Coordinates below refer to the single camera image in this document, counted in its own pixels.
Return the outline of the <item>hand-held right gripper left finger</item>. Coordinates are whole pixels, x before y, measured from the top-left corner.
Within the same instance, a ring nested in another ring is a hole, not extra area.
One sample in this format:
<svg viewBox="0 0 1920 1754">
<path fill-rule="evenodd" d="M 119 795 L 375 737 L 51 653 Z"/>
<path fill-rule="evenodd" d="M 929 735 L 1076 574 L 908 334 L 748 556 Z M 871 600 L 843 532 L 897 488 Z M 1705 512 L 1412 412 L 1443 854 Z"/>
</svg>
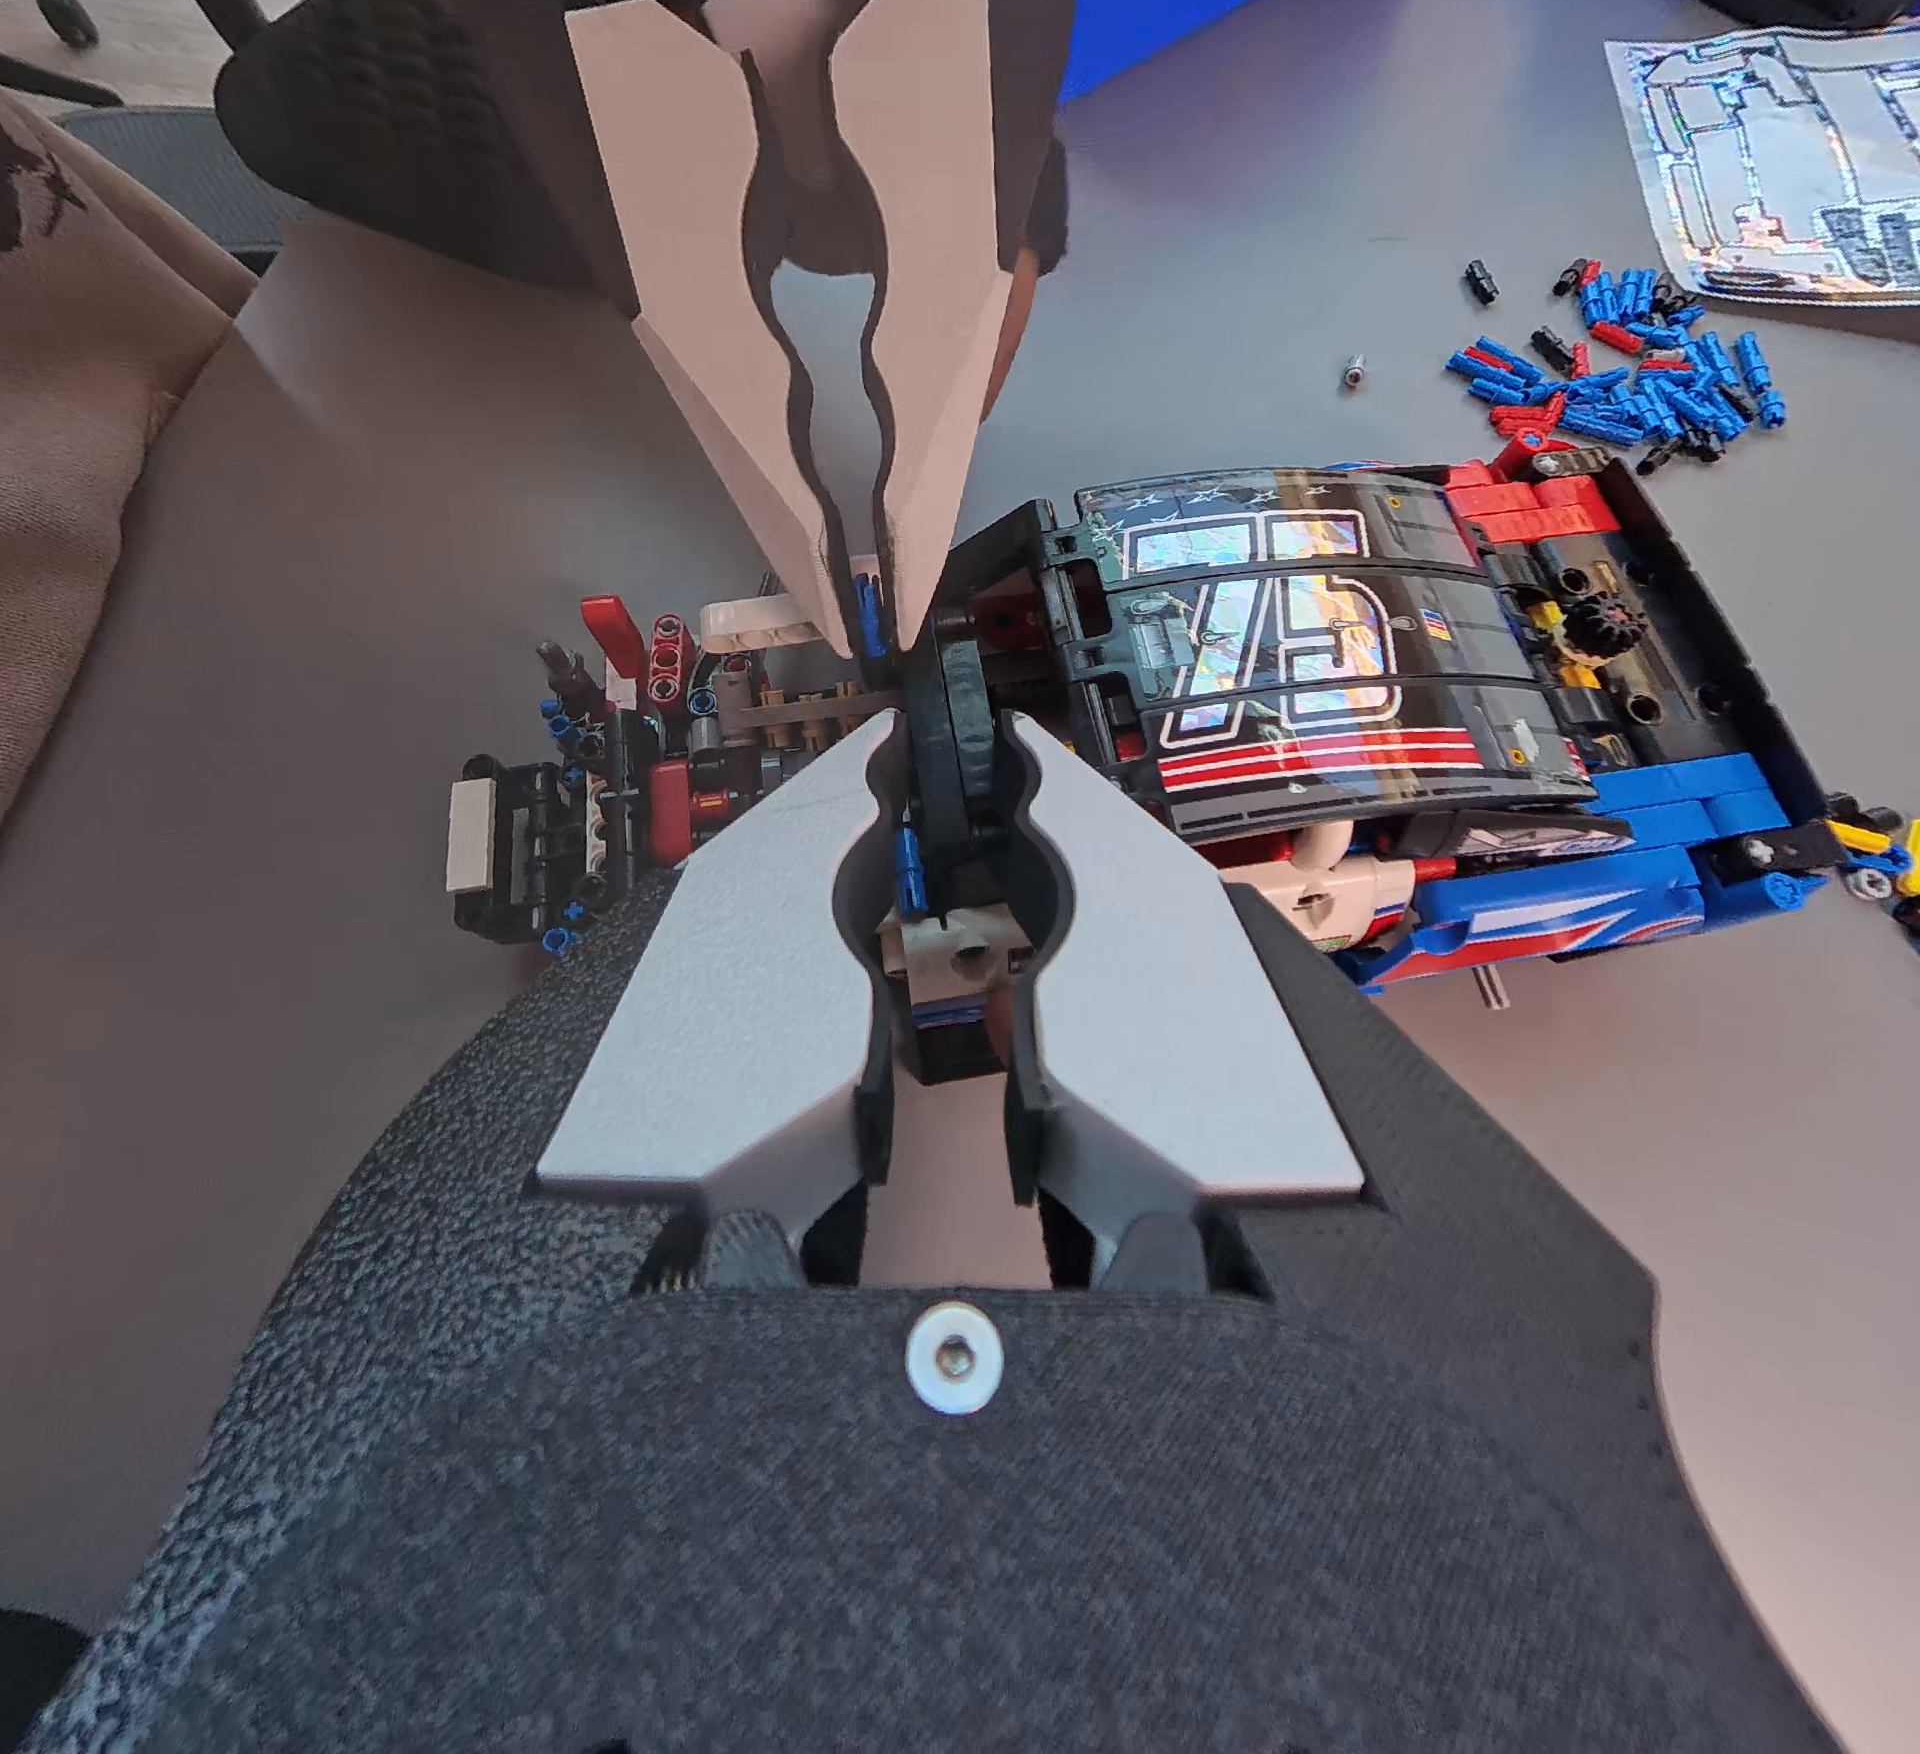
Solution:
<svg viewBox="0 0 1920 1754">
<path fill-rule="evenodd" d="M 801 1250 L 895 1144 L 900 715 L 699 848 L 536 1165 L 548 1197 L 762 1215 Z"/>
</svg>

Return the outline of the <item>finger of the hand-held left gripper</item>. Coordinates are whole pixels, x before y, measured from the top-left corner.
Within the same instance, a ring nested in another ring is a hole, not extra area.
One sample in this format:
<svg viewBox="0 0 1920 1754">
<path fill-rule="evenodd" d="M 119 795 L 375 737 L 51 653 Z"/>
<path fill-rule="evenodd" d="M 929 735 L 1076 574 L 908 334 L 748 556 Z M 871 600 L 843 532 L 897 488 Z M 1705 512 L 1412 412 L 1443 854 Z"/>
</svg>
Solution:
<svg viewBox="0 0 1920 1754">
<path fill-rule="evenodd" d="M 990 0 L 868 0 L 828 57 L 877 211 L 863 376 L 881 422 L 877 554 L 895 647 L 935 604 L 1015 279 L 1000 264 Z"/>
<path fill-rule="evenodd" d="M 762 154 L 745 65 L 656 0 L 566 18 L 633 274 L 636 338 L 801 616 L 852 657 L 828 523 L 791 422 L 795 363 L 756 303 Z"/>
</svg>

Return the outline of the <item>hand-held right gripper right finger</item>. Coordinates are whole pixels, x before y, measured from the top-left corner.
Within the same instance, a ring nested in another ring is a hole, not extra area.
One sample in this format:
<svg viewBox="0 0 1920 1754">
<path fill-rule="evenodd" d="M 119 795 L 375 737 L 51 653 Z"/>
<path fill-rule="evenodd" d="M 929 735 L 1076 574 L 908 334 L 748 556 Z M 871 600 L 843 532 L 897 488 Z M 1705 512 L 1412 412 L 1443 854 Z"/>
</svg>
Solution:
<svg viewBox="0 0 1920 1754">
<path fill-rule="evenodd" d="M 1355 1206 L 1367 1173 L 1231 888 L 1032 717 L 1005 719 L 1015 982 L 1005 1124 L 1049 1265 L 1208 1272 L 1227 1217 Z"/>
</svg>

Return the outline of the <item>brick-built toy race car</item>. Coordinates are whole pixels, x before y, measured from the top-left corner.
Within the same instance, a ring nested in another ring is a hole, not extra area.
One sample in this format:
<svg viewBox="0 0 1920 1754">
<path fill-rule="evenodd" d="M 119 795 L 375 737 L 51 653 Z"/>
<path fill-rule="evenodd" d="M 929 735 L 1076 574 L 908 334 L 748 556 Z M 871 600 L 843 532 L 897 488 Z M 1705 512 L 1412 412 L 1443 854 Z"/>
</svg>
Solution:
<svg viewBox="0 0 1920 1754">
<path fill-rule="evenodd" d="M 881 579 L 877 560 L 852 569 Z M 877 713 L 908 791 L 878 957 L 920 1079 L 998 1064 L 1032 963 L 1005 899 L 996 737 L 1035 719 L 1364 987 L 1770 921 L 1843 877 L 1824 796 L 1627 471 L 1509 447 L 1453 469 L 1206 471 L 1030 503 L 962 543 L 919 644 L 828 690 L 762 591 L 701 626 L 582 604 L 540 644 L 550 755 L 450 786 L 454 924 L 576 949 Z"/>
</svg>

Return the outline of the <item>person's beige sweatshirt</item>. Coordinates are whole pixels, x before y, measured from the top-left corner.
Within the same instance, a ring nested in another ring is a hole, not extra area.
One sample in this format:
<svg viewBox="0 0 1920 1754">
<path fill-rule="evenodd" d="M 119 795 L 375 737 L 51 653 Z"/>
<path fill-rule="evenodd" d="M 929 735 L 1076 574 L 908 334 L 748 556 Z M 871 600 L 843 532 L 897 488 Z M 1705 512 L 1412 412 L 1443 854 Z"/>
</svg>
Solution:
<svg viewBox="0 0 1920 1754">
<path fill-rule="evenodd" d="M 150 447 L 252 274 L 107 157 L 2 101 L 2 807 L 100 626 Z"/>
</svg>

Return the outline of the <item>pile of mixed bricks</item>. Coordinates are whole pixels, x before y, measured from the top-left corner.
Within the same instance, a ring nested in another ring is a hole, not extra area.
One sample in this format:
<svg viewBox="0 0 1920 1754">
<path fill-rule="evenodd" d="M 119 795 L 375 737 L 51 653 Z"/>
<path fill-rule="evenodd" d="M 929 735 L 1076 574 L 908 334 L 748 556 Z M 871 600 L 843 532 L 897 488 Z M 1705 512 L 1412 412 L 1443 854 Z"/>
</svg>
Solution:
<svg viewBox="0 0 1920 1754">
<path fill-rule="evenodd" d="M 1887 914 L 1919 950 L 1919 818 L 1893 833 L 1840 820 L 1831 820 L 1831 828 L 1845 854 L 1845 891 Z"/>
</svg>

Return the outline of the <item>pile of blue pins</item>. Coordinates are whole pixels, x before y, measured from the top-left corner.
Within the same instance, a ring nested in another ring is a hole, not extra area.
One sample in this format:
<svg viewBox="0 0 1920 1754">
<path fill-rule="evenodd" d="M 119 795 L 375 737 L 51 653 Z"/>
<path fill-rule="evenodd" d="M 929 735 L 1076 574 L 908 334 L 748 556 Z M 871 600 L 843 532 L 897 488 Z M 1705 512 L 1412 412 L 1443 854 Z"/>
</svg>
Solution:
<svg viewBox="0 0 1920 1754">
<path fill-rule="evenodd" d="M 1732 447 L 1789 424 L 1789 404 L 1761 338 L 1725 340 L 1707 304 L 1666 270 L 1610 270 L 1579 258 L 1551 296 L 1581 332 L 1534 326 L 1524 348 L 1483 334 L 1444 370 L 1513 448 L 1639 453 L 1649 476 L 1687 457 L 1715 465 Z"/>
</svg>

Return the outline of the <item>sticker sheet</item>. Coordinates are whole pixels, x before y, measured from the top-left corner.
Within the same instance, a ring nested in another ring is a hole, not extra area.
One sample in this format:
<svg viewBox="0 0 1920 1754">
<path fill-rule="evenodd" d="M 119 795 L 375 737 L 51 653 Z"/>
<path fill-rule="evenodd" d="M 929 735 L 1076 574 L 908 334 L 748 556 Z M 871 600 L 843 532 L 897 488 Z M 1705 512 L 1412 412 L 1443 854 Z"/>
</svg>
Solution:
<svg viewBox="0 0 1920 1754">
<path fill-rule="evenodd" d="M 1701 296 L 1919 303 L 1919 23 L 1610 40 L 1666 270 Z"/>
</svg>

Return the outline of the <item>person's dark trousers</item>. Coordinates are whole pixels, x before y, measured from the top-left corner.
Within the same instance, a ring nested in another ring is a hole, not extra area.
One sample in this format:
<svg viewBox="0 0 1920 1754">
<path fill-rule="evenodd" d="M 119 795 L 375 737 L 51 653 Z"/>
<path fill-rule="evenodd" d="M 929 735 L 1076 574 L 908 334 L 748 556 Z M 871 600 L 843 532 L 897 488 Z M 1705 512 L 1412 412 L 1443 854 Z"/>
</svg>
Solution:
<svg viewBox="0 0 1920 1754">
<path fill-rule="evenodd" d="M 40 1712 L 60 1695 L 92 1636 L 33 1610 L 5 1609 L 2 1624 L 2 1752 L 19 1751 Z"/>
</svg>

